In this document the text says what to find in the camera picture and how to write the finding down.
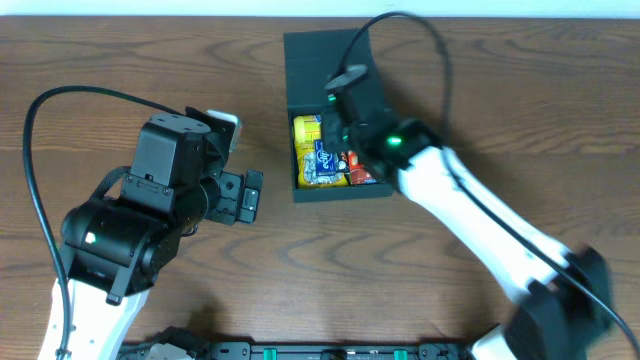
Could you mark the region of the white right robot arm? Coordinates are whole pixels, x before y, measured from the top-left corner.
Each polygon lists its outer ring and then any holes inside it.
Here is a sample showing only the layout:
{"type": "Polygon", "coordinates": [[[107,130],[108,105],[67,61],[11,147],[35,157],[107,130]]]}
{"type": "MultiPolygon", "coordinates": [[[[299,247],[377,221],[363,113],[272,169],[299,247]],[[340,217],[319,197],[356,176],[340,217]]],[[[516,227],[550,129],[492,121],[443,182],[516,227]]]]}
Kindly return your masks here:
{"type": "Polygon", "coordinates": [[[585,358],[615,321],[604,258],[592,248],[575,254],[529,224],[442,136],[376,100],[379,87],[366,65],[340,67],[325,86],[332,108],[323,139],[440,220],[516,305],[510,321],[470,345],[471,358],[585,358]]]}

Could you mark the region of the yellow candy bag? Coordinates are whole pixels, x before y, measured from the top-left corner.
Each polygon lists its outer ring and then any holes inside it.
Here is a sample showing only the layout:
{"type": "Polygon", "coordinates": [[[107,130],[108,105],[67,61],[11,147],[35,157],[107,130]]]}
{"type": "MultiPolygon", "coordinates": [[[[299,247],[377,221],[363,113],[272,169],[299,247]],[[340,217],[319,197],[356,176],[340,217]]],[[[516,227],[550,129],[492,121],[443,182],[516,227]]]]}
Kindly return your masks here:
{"type": "Polygon", "coordinates": [[[336,172],[333,176],[318,176],[316,174],[314,142],[298,145],[296,154],[299,188],[331,188],[348,185],[348,180],[344,173],[336,172]]]}

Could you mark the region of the red Hello Panda biscuit box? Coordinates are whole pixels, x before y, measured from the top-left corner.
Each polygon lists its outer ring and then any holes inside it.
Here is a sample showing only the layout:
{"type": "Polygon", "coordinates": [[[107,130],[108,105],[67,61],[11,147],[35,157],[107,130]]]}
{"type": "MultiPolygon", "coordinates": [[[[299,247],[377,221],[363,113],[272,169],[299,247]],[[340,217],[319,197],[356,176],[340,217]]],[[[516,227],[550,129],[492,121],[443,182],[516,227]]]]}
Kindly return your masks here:
{"type": "Polygon", "coordinates": [[[349,181],[352,186],[377,183],[377,180],[359,162],[359,158],[355,152],[347,152],[347,161],[349,168],[349,181]]]}

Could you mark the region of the small black chocolate bar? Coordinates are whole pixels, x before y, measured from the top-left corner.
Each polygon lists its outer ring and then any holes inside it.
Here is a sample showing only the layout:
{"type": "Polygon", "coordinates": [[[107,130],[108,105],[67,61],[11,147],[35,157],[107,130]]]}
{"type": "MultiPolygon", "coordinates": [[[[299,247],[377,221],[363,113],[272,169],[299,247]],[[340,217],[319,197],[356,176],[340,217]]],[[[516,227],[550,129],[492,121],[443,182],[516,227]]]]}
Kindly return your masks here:
{"type": "Polygon", "coordinates": [[[347,152],[340,152],[336,154],[336,171],[344,174],[350,172],[347,152]]]}

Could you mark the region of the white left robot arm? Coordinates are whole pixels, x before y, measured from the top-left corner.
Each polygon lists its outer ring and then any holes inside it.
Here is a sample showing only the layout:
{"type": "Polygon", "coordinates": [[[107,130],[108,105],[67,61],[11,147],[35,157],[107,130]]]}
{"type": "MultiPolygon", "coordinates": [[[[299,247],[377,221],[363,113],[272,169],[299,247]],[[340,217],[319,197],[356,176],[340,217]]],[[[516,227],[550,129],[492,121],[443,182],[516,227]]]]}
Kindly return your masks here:
{"type": "Polygon", "coordinates": [[[63,220],[68,281],[52,289],[40,358],[56,356],[65,329],[63,289],[70,298],[66,358],[113,359],[182,238],[204,220],[255,221],[262,174],[224,169],[241,128],[235,115],[192,108],[143,125],[132,165],[111,171],[63,220]]]}

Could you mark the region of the dark green box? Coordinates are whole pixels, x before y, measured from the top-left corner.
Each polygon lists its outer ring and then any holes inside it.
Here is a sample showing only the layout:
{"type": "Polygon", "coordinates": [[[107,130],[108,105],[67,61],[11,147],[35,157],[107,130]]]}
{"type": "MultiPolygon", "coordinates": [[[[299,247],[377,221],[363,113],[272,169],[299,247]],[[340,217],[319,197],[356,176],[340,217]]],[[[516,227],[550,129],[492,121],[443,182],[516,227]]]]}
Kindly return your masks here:
{"type": "MultiPolygon", "coordinates": [[[[357,30],[290,32],[283,35],[288,124],[301,115],[319,115],[330,105],[324,87],[336,72],[341,57],[357,30]]],[[[295,203],[317,203],[388,197],[386,183],[304,189],[298,184],[295,144],[291,149],[292,195],[295,203]]]]}

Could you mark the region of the yellow Mentos bottle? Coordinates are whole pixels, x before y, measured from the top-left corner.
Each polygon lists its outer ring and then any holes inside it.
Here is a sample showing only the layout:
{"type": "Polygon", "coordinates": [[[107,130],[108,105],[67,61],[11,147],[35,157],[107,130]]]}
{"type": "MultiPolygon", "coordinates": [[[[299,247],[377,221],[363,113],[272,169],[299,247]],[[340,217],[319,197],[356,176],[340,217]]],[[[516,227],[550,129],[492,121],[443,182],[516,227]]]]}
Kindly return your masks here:
{"type": "Polygon", "coordinates": [[[321,138],[320,115],[301,115],[293,119],[293,136],[295,144],[313,143],[321,138]]]}

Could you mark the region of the blue Eclipse mint box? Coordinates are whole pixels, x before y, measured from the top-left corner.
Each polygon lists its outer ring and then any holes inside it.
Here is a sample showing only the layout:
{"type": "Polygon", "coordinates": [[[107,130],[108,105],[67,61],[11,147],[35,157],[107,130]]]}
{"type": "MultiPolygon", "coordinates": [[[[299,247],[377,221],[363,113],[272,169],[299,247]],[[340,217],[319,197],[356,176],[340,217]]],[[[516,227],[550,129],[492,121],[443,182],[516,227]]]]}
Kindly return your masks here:
{"type": "Polygon", "coordinates": [[[318,176],[333,176],[337,172],[335,154],[328,152],[321,139],[314,141],[315,169],[318,176]]]}

